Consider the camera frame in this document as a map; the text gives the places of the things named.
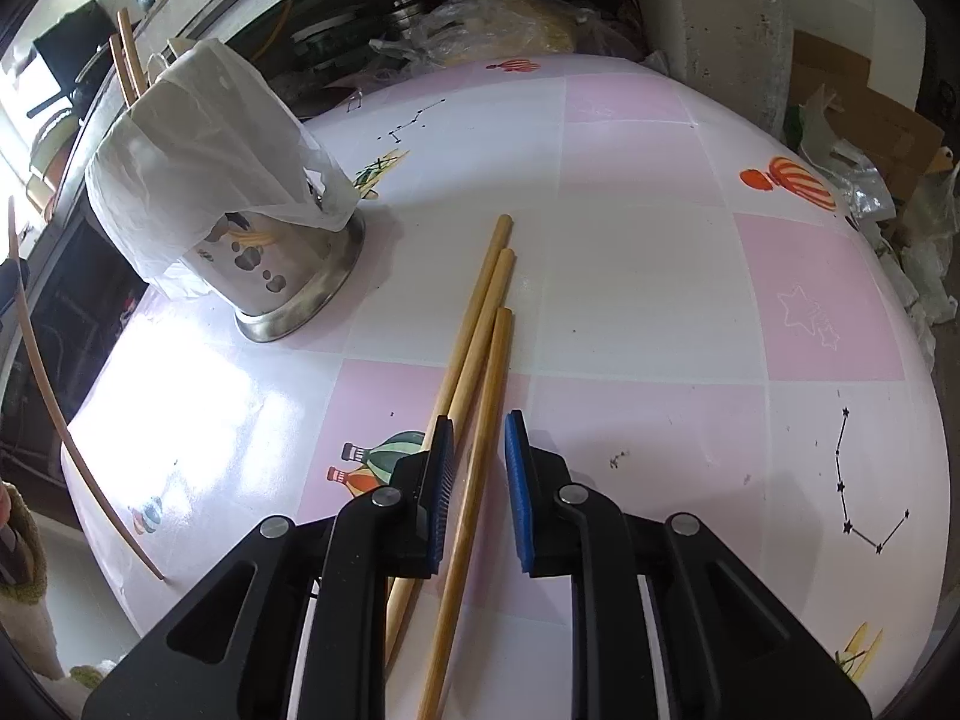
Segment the person's left hand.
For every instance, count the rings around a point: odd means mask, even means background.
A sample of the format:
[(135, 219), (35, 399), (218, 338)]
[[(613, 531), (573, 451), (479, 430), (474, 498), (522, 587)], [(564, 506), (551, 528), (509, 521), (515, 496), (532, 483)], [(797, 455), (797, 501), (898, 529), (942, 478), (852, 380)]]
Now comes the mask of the person's left hand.
[(11, 497), (6, 484), (0, 483), (0, 527), (5, 527), (10, 520)]

